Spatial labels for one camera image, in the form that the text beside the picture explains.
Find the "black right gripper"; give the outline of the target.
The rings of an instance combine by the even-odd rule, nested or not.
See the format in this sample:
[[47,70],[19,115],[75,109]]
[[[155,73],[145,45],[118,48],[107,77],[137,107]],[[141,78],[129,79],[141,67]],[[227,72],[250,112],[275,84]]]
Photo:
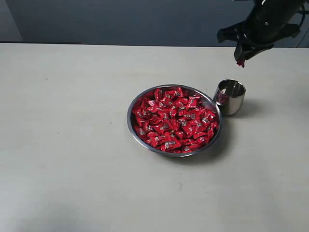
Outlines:
[[246,61],[263,49],[272,48],[279,40],[295,38],[303,22],[303,0],[256,0],[243,25],[219,29],[217,41],[220,44],[224,41],[237,42],[235,61]]

